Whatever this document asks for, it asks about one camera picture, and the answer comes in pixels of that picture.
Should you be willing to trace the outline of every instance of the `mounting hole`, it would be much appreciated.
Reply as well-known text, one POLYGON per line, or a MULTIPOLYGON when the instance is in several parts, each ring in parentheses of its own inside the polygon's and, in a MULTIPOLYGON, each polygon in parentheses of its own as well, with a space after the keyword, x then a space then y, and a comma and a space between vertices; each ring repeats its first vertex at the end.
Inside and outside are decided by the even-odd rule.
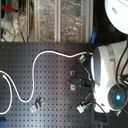
POLYGON ((112 8, 113 12, 117 14, 117 10, 115 8, 112 8))

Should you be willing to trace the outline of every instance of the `electronic device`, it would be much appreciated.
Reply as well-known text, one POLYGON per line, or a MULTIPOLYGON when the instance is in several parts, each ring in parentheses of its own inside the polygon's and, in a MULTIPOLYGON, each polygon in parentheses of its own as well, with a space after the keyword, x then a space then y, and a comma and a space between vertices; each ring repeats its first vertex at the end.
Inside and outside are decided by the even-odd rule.
MULTIPOLYGON (((93 94, 95 101, 102 106, 106 113, 121 110, 127 103, 128 93, 126 89, 121 89, 116 82, 116 69, 120 57, 127 46, 127 41, 100 46, 95 49, 91 58, 91 72, 95 86, 93 94)), ((125 52, 118 69, 118 76, 128 59, 128 50, 125 52)), ((126 65, 123 75, 128 74, 128 64, 126 65)), ((96 112, 103 112, 99 106, 94 107, 96 112)))

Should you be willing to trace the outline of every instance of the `white cable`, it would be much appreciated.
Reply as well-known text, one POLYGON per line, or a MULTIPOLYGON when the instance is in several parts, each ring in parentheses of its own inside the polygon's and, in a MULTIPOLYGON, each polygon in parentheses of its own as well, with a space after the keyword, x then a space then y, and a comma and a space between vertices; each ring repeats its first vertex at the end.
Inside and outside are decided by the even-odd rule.
MULTIPOLYGON (((4 78, 7 80, 8 84, 9 84, 9 88, 10 88, 10 83, 9 83, 9 80, 10 80, 11 83, 13 84, 13 86, 14 86, 14 89, 15 89, 15 91, 16 91, 16 94, 17 94, 19 100, 20 100, 21 102, 23 102, 23 103, 28 103, 28 102, 32 99, 32 97, 33 97, 33 94, 34 94, 34 86, 35 86, 35 81, 34 81, 34 67, 35 67, 35 63, 36 63, 36 60, 38 59, 38 57, 39 57, 40 55, 46 54, 46 53, 52 53, 52 54, 56 54, 56 55, 60 55, 60 56, 66 57, 66 58, 74 58, 74 57, 76 57, 76 56, 83 55, 83 54, 90 54, 90 55, 93 55, 92 53, 89 53, 89 52, 81 52, 81 53, 78 53, 78 54, 75 54, 75 55, 65 55, 65 54, 62 54, 62 53, 59 53, 59 52, 55 52, 55 51, 50 51, 50 50, 49 50, 49 51, 43 51, 43 52, 39 53, 39 54, 35 57, 35 59, 34 59, 34 61, 33 61, 33 65, 32 65, 32 82, 33 82, 33 86, 32 86, 32 93, 31 93, 31 96, 30 96, 30 98, 29 98, 28 100, 23 100, 23 99, 21 99, 21 97, 20 97, 20 95, 19 95, 19 93, 18 93, 18 90, 17 90, 17 88, 16 88, 16 85, 15 85, 14 81, 12 80, 12 78, 11 78, 6 72, 0 70, 0 73, 2 73, 2 74, 4 74, 5 76, 7 76, 7 77, 4 77, 4 78)), ((10 94, 10 97, 12 98, 12 89, 11 89, 11 88, 10 88, 10 93, 11 93, 11 94, 10 94)))
POLYGON ((0 112, 0 115, 6 114, 10 110, 11 105, 12 105, 12 88, 11 88, 11 84, 10 84, 9 80, 7 79, 7 77, 5 75, 3 75, 3 78, 7 81, 8 85, 9 85, 9 90, 10 90, 10 103, 9 103, 9 106, 8 106, 7 110, 5 112, 0 112))

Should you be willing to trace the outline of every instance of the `wire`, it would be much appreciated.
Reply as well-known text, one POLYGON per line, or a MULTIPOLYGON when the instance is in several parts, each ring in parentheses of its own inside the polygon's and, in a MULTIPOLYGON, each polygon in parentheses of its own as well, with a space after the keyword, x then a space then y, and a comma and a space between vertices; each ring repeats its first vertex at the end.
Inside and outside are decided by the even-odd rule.
MULTIPOLYGON (((35 87, 35 80, 34 80, 34 68, 35 68, 35 63, 36 63, 36 60, 38 59, 38 57, 39 57, 40 55, 46 54, 46 53, 52 53, 52 54, 56 54, 56 55, 60 55, 60 56, 66 57, 66 58, 74 58, 74 57, 79 56, 79 55, 82 55, 82 54, 93 55, 93 54, 90 53, 90 52, 81 52, 81 53, 78 53, 78 54, 75 54, 75 55, 66 55, 66 54, 62 54, 62 53, 55 52, 55 51, 51 51, 51 50, 43 51, 43 52, 39 53, 39 54, 35 57, 35 59, 34 59, 34 61, 33 61, 33 65, 32 65, 32 82, 33 82, 33 84, 32 84, 31 96, 30 96, 30 98, 29 98, 28 100, 23 100, 23 99, 21 99, 21 97, 20 97, 20 95, 19 95, 19 92, 18 92, 18 90, 17 90, 17 88, 16 88, 16 85, 15 85, 14 81, 12 80, 12 78, 10 77, 10 75, 7 74, 6 72, 0 70, 0 73, 4 74, 4 75, 3 75, 3 76, 4 76, 3 78, 6 79, 6 81, 8 82, 9 88, 10 88, 10 104, 12 103, 12 89, 11 89, 11 85, 10 85, 9 80, 11 81, 11 83, 12 83, 12 85, 13 85, 15 91, 16 91, 16 94, 17 94, 19 100, 20 100, 21 102, 23 102, 23 103, 28 103, 28 102, 30 102, 30 100, 32 99, 33 94, 34 94, 34 87, 35 87)), ((11 108, 11 105, 10 105, 10 104, 9 104, 9 107, 8 107, 7 111, 5 111, 5 112, 3 112, 3 113, 0 113, 1 115, 4 115, 4 114, 6 114, 6 113, 9 111, 9 109, 11 108)))
POLYGON ((14 42, 14 41, 15 41, 15 39, 16 39, 16 36, 14 36, 14 39, 13 39, 13 41, 12 41, 12 42, 14 42))
POLYGON ((89 105, 92 105, 92 104, 97 105, 97 106, 103 111, 103 113, 105 114, 106 119, 108 120, 108 122, 111 123, 111 120, 110 120, 110 119, 108 118, 108 116, 106 115, 106 112, 104 111, 104 109, 103 109, 98 103, 96 103, 96 102, 90 102, 90 103, 88 103, 86 106, 89 106, 89 105))
POLYGON ((7 79, 7 77, 5 75, 3 75, 3 78, 7 81, 8 85, 9 85, 9 90, 10 90, 10 103, 9 103, 9 106, 8 106, 7 110, 5 112, 0 112, 0 115, 6 114, 10 110, 11 105, 12 105, 12 89, 11 89, 11 84, 10 84, 9 80, 7 79))
POLYGON ((1 37, 1 39, 3 39, 5 42, 7 42, 7 40, 5 40, 3 37, 1 37))
POLYGON ((23 36, 23 33, 22 31, 20 32, 21 36, 22 36, 22 39, 23 39, 23 42, 25 42, 25 39, 24 39, 24 36, 23 36))
POLYGON ((124 112, 125 112, 125 113, 127 113, 127 114, 128 114, 128 111, 127 111, 125 108, 123 108, 123 110, 124 110, 124 112))
POLYGON ((126 47, 125 47, 125 49, 124 49, 124 51, 123 51, 123 53, 122 53, 122 55, 121 55, 121 57, 120 57, 120 60, 119 60, 119 62, 118 62, 118 65, 117 65, 117 69, 116 69, 116 83, 117 83, 117 86, 120 88, 120 89, 126 89, 126 90, 128 90, 128 88, 125 86, 125 84, 124 84, 124 87, 121 87, 120 86, 120 84, 119 84, 119 82, 118 82, 118 70, 119 70, 119 67, 120 67, 120 63, 121 63, 121 61, 122 61, 122 58, 123 58, 123 56, 124 56, 124 54, 125 54, 125 52, 127 51, 127 48, 128 48, 128 41, 127 41, 127 44, 126 44, 126 47))
POLYGON ((123 69, 122 69, 122 71, 121 71, 121 73, 120 73, 120 76, 122 76, 122 74, 123 74, 123 72, 124 72, 124 69, 125 69, 127 63, 128 63, 128 58, 127 58, 127 60, 126 60, 126 62, 125 62, 125 64, 124 64, 124 67, 123 67, 123 69))

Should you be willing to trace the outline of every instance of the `black cable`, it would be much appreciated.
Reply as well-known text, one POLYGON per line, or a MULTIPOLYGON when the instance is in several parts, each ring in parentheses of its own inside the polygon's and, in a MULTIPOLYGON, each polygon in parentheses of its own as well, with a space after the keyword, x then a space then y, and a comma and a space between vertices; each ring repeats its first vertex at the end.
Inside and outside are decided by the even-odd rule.
POLYGON ((12 42, 14 42, 14 41, 15 41, 15 39, 16 39, 16 36, 14 36, 14 39, 13 39, 13 41, 12 41, 12 42))
POLYGON ((23 42, 25 42, 25 39, 24 39, 24 36, 23 36, 22 31, 20 32, 20 34, 21 34, 21 36, 22 36, 23 42))
POLYGON ((123 110, 124 110, 124 112, 125 112, 125 113, 127 113, 127 114, 128 114, 128 111, 127 111, 125 108, 123 108, 123 110))
POLYGON ((123 74, 123 72, 124 72, 124 69, 126 68, 127 63, 128 63, 128 58, 127 58, 127 60, 126 60, 126 62, 125 62, 125 64, 124 64, 124 67, 123 67, 123 69, 122 69, 122 71, 121 71, 121 73, 120 73, 120 77, 122 76, 122 74, 123 74))
POLYGON ((124 51, 123 51, 123 53, 122 53, 122 55, 121 55, 121 57, 120 57, 120 60, 119 60, 119 62, 118 62, 118 65, 117 65, 117 68, 116 68, 116 84, 117 84, 117 86, 120 88, 120 89, 125 89, 125 90, 128 90, 128 88, 126 87, 126 86, 123 86, 123 87, 121 87, 121 85, 119 84, 119 82, 118 82, 118 70, 119 70, 119 67, 120 67, 120 63, 121 63, 121 61, 122 61, 122 58, 123 58, 123 56, 124 56, 124 54, 125 54, 125 52, 127 51, 127 48, 128 48, 128 41, 127 41, 127 44, 126 44, 126 47, 125 47, 125 49, 124 49, 124 51))
POLYGON ((8 42, 7 40, 5 40, 3 37, 1 37, 1 39, 3 39, 5 42, 8 42))
POLYGON ((88 103, 88 104, 85 104, 86 106, 89 106, 89 105, 92 105, 92 104, 95 104, 95 105, 98 105, 99 106, 99 108, 103 111, 103 113, 105 114, 105 116, 106 116, 106 119, 107 119, 107 121, 111 124, 111 126, 113 126, 113 128, 115 128, 115 126, 111 123, 111 120, 108 118, 108 116, 106 115, 106 112, 104 111, 104 109, 98 104, 98 103, 96 103, 96 102, 90 102, 90 103, 88 103))

